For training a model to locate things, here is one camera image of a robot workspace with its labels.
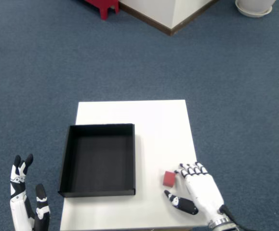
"white table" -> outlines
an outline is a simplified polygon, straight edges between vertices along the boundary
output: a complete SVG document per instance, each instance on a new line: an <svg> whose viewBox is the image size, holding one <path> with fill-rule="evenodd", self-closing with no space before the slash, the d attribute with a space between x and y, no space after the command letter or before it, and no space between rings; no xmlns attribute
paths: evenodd
<svg viewBox="0 0 279 231"><path fill-rule="evenodd" d="M163 193L188 197L178 176L173 188L162 185L166 170L196 161L185 101L79 103L77 125L116 123L135 124L136 195L65 198L60 230L204 225L200 212L192 216L174 208Z"/></svg>

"robotic hand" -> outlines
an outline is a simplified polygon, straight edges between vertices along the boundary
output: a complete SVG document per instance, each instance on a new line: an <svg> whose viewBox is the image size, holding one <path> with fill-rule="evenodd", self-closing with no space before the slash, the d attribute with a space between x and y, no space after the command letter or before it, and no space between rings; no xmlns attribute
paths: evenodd
<svg viewBox="0 0 279 231"><path fill-rule="evenodd" d="M232 216L207 169L198 162L192 165L180 164L180 167L182 169L176 170L175 173L181 174L184 178L192 201L172 195L165 190L172 205L192 215L201 211L207 225L213 231L239 231L234 219L230 219Z"/></svg>
<svg viewBox="0 0 279 231"><path fill-rule="evenodd" d="M15 231L47 231L49 226L50 211L43 185L36 186L36 215L32 211L29 198L26 195L25 178L32 162L32 154L25 161L21 161L20 156L17 155L11 170L10 206Z"/></svg>

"red block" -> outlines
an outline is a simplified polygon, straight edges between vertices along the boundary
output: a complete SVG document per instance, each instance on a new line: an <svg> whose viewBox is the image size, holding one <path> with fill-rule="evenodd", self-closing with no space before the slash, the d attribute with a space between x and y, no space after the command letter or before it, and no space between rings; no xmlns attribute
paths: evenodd
<svg viewBox="0 0 279 231"><path fill-rule="evenodd" d="M175 174L173 172L166 171L164 174L163 185L172 187L174 185Z"/></svg>

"baseboard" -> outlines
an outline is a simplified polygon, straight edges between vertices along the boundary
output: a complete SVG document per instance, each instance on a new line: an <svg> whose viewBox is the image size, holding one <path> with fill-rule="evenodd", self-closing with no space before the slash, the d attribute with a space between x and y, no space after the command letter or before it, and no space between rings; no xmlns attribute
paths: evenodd
<svg viewBox="0 0 279 231"><path fill-rule="evenodd" d="M205 12L210 6L215 4L219 0L212 0L208 2L206 5L198 9L196 12L194 12L192 15L187 17L185 20L183 20L181 23L176 25L173 28L169 28L167 26L164 26L163 24L155 21L154 19L138 12L137 10L134 10L133 8L119 2L119 8L125 11L126 13L129 13L130 15L134 16L135 18L138 18L139 20L149 24L150 26L153 26L154 28L160 30L161 32L165 33L166 35L172 36L177 31L181 30L183 27L185 27L187 24L189 24L191 21L193 21L196 17L201 15L203 12Z"/></svg>

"open box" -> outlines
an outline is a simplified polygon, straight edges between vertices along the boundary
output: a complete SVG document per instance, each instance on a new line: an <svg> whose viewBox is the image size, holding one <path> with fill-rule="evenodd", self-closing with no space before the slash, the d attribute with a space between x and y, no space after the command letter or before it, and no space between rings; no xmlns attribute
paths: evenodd
<svg viewBox="0 0 279 231"><path fill-rule="evenodd" d="M69 127L60 174L63 197L135 195L134 124Z"/></svg>

